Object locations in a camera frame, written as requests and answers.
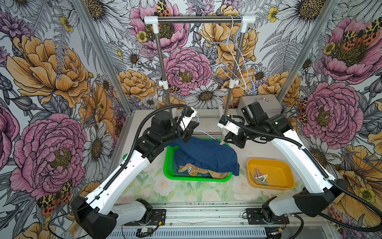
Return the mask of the dark navy t-shirt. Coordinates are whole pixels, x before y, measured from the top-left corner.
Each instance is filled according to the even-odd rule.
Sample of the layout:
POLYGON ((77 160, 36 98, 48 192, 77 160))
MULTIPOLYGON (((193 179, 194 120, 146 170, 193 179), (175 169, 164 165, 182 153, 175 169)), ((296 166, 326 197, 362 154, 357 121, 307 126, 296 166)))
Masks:
POLYGON ((169 143, 168 147, 175 148, 172 163, 175 174, 188 175, 178 173, 178 169, 190 163, 201 169, 239 175, 240 165, 235 150, 228 145, 220 145, 216 139, 191 137, 187 143, 178 139, 169 143))

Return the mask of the metal clothes rack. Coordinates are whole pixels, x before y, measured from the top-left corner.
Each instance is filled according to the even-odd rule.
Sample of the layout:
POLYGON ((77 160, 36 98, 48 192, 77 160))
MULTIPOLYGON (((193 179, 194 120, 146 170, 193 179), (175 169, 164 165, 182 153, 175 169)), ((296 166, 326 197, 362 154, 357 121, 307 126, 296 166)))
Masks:
MULTIPOLYGON (((244 16, 246 17, 246 22, 248 22, 248 25, 254 24, 256 18, 251 16, 244 16)), ((164 59, 162 55, 162 47, 160 43, 160 32, 159 32, 159 24, 229 24, 231 23, 231 19, 229 16, 206 16, 206 17, 194 17, 194 16, 188 16, 188 17, 158 17, 158 16, 145 16, 144 17, 144 23, 146 25, 151 25, 153 27, 153 33, 154 33, 154 39, 155 43, 157 45, 157 51, 158 51, 158 57, 159 57, 159 63, 161 67, 161 74, 162 79, 159 81, 159 86, 163 87, 165 94, 167 96, 167 103, 170 104, 170 97, 169 97, 169 84, 165 72, 165 66, 164 66, 164 59)), ((233 94, 234 87, 230 85, 229 82, 229 91, 226 98, 226 104, 225 108, 219 107, 219 115, 227 115, 228 114, 228 108, 230 104, 230 100, 233 94)))

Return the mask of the tan t-shirt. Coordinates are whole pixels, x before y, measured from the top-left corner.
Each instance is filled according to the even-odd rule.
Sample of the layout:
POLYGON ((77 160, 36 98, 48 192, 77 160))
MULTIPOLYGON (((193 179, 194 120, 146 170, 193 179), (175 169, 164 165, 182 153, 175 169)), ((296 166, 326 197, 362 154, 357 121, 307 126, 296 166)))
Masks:
POLYGON ((211 170, 201 169, 192 164, 186 164, 185 166, 179 166, 178 173, 186 173, 190 176, 202 176, 203 178, 225 179, 230 173, 218 173, 211 170))

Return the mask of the light blue wire hanger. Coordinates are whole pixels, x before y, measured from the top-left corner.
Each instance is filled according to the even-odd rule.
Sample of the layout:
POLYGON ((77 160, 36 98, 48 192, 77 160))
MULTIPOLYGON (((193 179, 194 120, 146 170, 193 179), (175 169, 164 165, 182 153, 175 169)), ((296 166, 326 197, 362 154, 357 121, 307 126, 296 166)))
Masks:
POLYGON ((238 17, 241 19, 241 26, 240 26, 240 29, 239 31, 237 32, 236 34, 236 41, 237 41, 237 47, 238 47, 238 52, 236 54, 236 56, 239 56, 242 58, 243 60, 243 65, 244 65, 244 68, 245 68, 245 71, 246 71, 246 77, 247 79, 249 80, 249 83, 250 83, 250 86, 248 86, 247 83, 245 83, 245 80, 244 80, 244 76, 242 74, 241 75, 241 78, 242 78, 242 82, 243 84, 245 84, 245 88, 244 90, 247 90, 249 93, 254 93, 256 88, 255 88, 255 84, 253 82, 253 80, 250 78, 249 76, 249 70, 248 70, 248 67, 246 65, 246 60, 244 58, 244 55, 242 53, 242 46, 243 46, 243 41, 244 41, 244 37, 245 37, 245 33, 247 31, 247 27, 248 27, 248 22, 246 22, 246 17, 243 17, 242 15, 238 15, 238 17))

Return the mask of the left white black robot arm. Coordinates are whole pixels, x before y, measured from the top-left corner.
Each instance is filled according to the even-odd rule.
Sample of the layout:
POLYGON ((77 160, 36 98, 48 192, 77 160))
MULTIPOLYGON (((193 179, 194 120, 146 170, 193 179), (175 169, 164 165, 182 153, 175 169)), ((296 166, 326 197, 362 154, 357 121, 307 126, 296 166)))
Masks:
POLYGON ((174 118, 164 107, 151 112, 137 128, 130 152, 115 171, 85 197, 72 203, 76 222, 92 239, 107 238, 116 227, 129 223, 146 225, 152 218, 152 206, 143 199, 116 206, 115 203, 136 176, 161 154, 165 147, 178 139, 188 142, 199 125, 192 119, 197 111, 185 107, 174 118))

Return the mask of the light blue hanger navy shirt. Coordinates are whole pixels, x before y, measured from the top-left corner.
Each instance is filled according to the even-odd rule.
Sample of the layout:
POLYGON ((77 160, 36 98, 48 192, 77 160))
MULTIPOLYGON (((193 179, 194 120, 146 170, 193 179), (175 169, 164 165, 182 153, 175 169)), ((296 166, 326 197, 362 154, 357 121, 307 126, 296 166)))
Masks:
POLYGON ((221 130, 216 125, 218 118, 209 116, 195 116, 193 121, 199 123, 199 126, 194 130, 193 136, 210 139, 221 138, 221 130))

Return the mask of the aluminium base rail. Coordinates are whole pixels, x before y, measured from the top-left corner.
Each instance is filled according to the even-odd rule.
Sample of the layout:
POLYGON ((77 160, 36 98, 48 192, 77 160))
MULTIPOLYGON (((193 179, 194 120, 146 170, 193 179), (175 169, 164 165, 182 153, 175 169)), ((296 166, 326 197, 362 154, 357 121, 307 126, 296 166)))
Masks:
POLYGON ((143 209, 117 204, 114 227, 95 226, 97 239, 338 239, 335 227, 322 218, 283 215, 266 223, 258 203, 154 203, 150 221, 141 223, 143 209))

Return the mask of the teal clothespin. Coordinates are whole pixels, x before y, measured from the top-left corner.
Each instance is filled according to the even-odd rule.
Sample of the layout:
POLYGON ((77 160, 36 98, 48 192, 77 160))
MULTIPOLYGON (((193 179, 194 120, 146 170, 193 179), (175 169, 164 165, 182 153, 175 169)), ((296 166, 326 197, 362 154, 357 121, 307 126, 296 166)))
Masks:
POLYGON ((269 183, 267 182, 267 180, 266 180, 267 178, 265 177, 255 177, 254 178, 254 181, 255 181, 255 183, 259 183, 259 184, 263 184, 263 185, 269 185, 269 183))

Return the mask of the silver metal case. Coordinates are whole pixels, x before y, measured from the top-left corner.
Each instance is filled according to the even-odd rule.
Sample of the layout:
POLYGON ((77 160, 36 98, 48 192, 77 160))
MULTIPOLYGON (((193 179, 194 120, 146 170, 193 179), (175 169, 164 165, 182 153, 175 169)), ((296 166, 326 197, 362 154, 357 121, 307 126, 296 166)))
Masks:
POLYGON ((267 94, 267 95, 243 96, 239 100, 239 105, 236 112, 238 113, 238 115, 244 116, 241 109, 255 102, 258 102, 260 104, 263 111, 267 113, 269 118, 280 114, 283 109, 281 104, 279 103, 279 101, 276 99, 274 95, 267 94))

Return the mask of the green perforated plastic basket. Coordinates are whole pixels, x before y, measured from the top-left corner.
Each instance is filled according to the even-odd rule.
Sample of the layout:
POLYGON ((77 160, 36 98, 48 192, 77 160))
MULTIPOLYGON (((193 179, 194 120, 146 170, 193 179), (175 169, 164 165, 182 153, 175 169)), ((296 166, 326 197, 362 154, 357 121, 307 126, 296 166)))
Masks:
POLYGON ((232 176, 229 175, 225 179, 214 179, 214 178, 203 178, 201 176, 189 176, 189 175, 178 175, 174 173, 174 169, 172 166, 173 163, 173 156, 174 156, 175 148, 167 147, 166 150, 166 156, 165 156, 165 162, 164 162, 164 174, 167 178, 171 180, 181 180, 181 181, 201 181, 201 182, 226 182, 228 181, 232 176))

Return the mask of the yellow plastic tray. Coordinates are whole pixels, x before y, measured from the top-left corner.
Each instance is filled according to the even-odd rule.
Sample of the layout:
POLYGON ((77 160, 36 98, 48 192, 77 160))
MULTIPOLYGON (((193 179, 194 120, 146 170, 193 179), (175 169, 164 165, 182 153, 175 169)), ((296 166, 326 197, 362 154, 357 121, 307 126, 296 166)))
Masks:
POLYGON ((249 185, 255 188, 264 188, 271 190, 291 190, 295 187, 295 180, 291 167, 280 160, 252 158, 247 162, 247 179, 249 185), (255 175, 255 168, 268 175, 269 185, 255 183, 250 173, 255 175))

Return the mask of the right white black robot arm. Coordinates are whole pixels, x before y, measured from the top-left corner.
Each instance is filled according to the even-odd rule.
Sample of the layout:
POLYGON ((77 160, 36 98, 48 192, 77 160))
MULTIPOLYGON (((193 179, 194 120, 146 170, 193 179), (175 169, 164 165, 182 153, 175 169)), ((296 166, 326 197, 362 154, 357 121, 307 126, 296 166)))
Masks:
POLYGON ((222 115, 218 126, 228 131, 224 142, 244 148, 246 141, 262 138, 275 146, 304 183, 304 189, 293 196, 272 198, 262 205, 265 221, 284 214, 316 217, 342 192, 333 184, 346 187, 314 158, 293 126, 282 114, 269 117, 258 102, 241 109, 241 116, 222 115))

